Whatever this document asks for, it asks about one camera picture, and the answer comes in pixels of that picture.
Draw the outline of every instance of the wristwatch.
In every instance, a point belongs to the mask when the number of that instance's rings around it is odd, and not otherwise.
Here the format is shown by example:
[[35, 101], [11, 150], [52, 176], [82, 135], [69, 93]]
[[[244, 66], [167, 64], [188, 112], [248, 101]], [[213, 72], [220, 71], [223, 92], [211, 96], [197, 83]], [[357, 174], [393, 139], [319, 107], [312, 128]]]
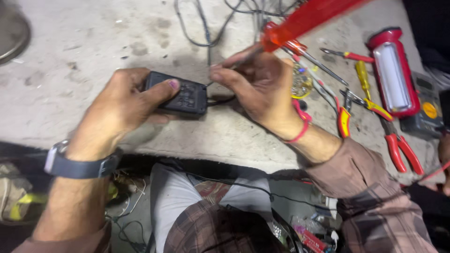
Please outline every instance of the wristwatch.
[[50, 149], [44, 171], [54, 175], [73, 179], [101, 178], [111, 174], [118, 166], [123, 151], [117, 148], [111, 155], [92, 162], [72, 161], [64, 156], [69, 140], [63, 140]]

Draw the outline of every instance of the wrist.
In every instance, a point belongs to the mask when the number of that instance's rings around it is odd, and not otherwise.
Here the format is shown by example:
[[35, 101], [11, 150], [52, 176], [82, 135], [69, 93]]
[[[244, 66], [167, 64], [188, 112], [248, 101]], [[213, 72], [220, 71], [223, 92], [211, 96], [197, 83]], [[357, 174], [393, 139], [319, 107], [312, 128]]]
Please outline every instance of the wrist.
[[282, 140], [293, 140], [302, 131], [305, 122], [296, 114], [284, 120], [267, 124], [266, 128]]
[[98, 161], [112, 154], [123, 135], [94, 136], [76, 133], [70, 141], [65, 156], [73, 161]]

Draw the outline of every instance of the shirt sleeve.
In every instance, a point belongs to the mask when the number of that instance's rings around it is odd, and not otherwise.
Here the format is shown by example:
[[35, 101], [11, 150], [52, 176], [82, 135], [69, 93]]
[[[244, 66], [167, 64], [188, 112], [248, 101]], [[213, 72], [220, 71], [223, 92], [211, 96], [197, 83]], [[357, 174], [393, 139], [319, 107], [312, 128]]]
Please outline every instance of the shirt sleeve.
[[94, 234], [66, 241], [36, 241], [26, 239], [12, 253], [107, 253], [111, 252], [109, 239], [111, 237], [111, 223]]
[[422, 210], [388, 175], [379, 153], [346, 138], [329, 161], [307, 173], [323, 194], [339, 199], [351, 252], [437, 252]]

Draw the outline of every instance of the yellow screwdriver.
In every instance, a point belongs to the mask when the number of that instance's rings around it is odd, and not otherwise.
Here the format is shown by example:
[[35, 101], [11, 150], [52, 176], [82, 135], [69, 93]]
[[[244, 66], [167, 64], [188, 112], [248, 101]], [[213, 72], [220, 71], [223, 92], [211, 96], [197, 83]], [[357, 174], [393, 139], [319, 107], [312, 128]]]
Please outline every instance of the yellow screwdriver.
[[365, 63], [363, 61], [358, 61], [355, 64], [356, 72], [358, 72], [358, 77], [360, 78], [361, 82], [361, 88], [363, 89], [364, 93], [366, 94], [366, 98], [369, 101], [372, 101], [372, 98], [370, 97], [370, 84], [369, 80], [367, 78], [367, 70], [365, 69]]

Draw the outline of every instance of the cuff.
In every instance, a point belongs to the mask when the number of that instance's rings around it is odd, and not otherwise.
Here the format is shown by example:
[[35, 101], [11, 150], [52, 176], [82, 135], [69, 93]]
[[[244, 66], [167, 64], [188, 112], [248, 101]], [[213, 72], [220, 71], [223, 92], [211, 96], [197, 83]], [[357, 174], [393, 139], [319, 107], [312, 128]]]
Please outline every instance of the cuff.
[[387, 177], [381, 155], [351, 138], [344, 139], [329, 161], [306, 172], [323, 194], [338, 199], [355, 196]]
[[111, 223], [91, 235], [66, 240], [66, 241], [36, 241], [32, 238], [26, 239], [12, 253], [106, 253], [110, 252], [109, 239], [111, 237]]

